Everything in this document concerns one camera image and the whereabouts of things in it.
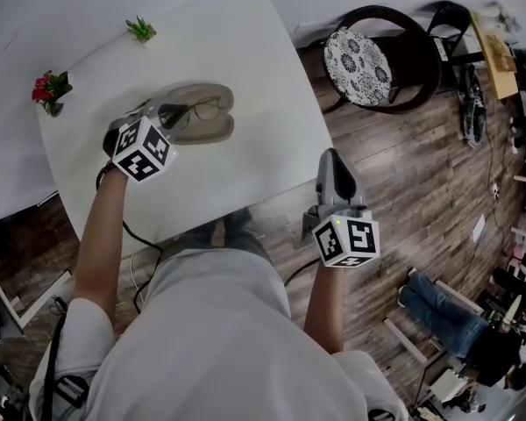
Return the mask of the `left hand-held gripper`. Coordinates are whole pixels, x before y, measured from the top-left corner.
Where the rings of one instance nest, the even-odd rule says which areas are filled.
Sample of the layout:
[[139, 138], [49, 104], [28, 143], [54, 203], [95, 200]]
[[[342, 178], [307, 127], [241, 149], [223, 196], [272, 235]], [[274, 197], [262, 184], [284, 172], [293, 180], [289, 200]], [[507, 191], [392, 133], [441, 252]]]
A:
[[[170, 96], [157, 96], [144, 102], [141, 115], [158, 115], [167, 131], [180, 128], [189, 120], [189, 106]], [[103, 140], [103, 150], [124, 174], [136, 183], [164, 173], [177, 158], [177, 150], [147, 117], [120, 118], [112, 122]]]

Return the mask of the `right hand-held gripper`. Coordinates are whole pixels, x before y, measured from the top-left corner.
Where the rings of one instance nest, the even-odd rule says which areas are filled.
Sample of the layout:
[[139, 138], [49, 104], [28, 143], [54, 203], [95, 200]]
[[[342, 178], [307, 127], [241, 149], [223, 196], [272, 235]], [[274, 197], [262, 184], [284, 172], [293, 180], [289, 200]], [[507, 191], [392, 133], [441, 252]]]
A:
[[[332, 204], [332, 190], [336, 203]], [[317, 206], [302, 217], [302, 240], [310, 236], [326, 267], [359, 267], [380, 257], [380, 228], [366, 205], [354, 166], [337, 150], [326, 149], [316, 177]]]

